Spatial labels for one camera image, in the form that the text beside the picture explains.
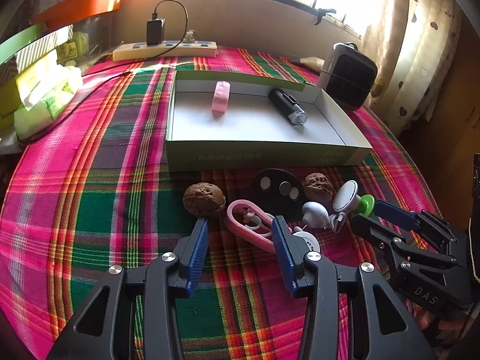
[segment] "plastic bag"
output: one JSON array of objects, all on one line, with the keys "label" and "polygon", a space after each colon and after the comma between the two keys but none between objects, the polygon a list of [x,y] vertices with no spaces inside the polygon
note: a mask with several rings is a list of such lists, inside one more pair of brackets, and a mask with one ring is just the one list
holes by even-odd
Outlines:
[{"label": "plastic bag", "polygon": [[28,99],[28,107],[21,104],[13,114],[19,139],[24,140],[52,124],[83,85],[82,72],[77,67],[58,65],[56,73],[42,80],[40,89],[35,88],[37,93]]}]

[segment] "green box side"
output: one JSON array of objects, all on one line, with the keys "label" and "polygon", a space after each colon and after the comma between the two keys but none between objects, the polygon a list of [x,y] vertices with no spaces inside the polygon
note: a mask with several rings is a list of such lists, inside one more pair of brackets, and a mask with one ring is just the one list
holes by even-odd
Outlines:
[{"label": "green box side", "polygon": [[170,171],[342,166],[356,150],[300,142],[166,141]]},{"label": "green box side", "polygon": [[305,84],[284,79],[212,70],[178,70],[176,72],[175,80],[228,81],[234,83],[265,85],[268,87],[299,92],[303,92],[303,88],[305,87]]},{"label": "green box side", "polygon": [[8,60],[25,46],[40,38],[45,30],[45,24],[38,23],[25,28],[23,31],[20,31],[0,44],[0,64]]},{"label": "green box side", "polygon": [[166,117],[165,140],[172,139],[173,108],[175,107],[175,88],[177,83],[177,80],[176,80],[177,73],[178,72],[176,71],[175,75],[173,76],[173,85],[172,85],[172,90],[170,92],[169,111]]}]

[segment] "wall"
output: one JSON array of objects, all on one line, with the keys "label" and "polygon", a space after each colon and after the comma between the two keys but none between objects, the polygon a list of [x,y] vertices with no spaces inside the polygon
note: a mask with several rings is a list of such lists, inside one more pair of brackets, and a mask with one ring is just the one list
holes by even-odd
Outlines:
[{"label": "wall", "polygon": [[430,123],[419,120],[400,136],[427,181],[444,218],[469,224],[473,155],[480,152],[480,39],[463,16],[457,52]]},{"label": "wall", "polygon": [[[115,13],[113,42],[144,42],[146,22],[160,0],[122,0]],[[300,9],[272,0],[179,0],[189,15],[189,29],[202,40],[263,51],[286,57],[316,56],[324,59],[336,42],[356,42],[358,37]],[[160,5],[159,17],[166,19],[165,36],[178,39],[184,30],[184,13],[175,3]]]}]

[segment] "white cardboard box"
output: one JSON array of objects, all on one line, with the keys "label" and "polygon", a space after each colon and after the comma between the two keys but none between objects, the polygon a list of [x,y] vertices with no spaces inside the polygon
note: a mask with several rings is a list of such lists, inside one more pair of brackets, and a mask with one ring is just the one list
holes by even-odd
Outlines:
[{"label": "white cardboard box", "polygon": [[[218,81],[229,106],[215,116]],[[268,99],[281,88],[308,114],[294,126]],[[179,70],[170,97],[166,151],[172,171],[357,165],[371,145],[323,90],[308,84],[231,72]]]}]

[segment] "pink plastic toy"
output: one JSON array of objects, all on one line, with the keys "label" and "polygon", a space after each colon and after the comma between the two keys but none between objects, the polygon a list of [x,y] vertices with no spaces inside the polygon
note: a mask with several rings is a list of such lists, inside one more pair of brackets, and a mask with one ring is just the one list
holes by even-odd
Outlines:
[{"label": "pink plastic toy", "polygon": [[[243,214],[245,224],[238,223],[233,214]],[[241,199],[235,200],[226,209],[225,226],[238,237],[246,239],[265,251],[275,253],[273,242],[267,238],[272,235],[273,218],[249,200]],[[256,226],[248,226],[249,222],[255,223]]]},{"label": "pink plastic toy", "polygon": [[230,83],[226,81],[217,82],[213,95],[212,111],[226,112],[229,105]]}]

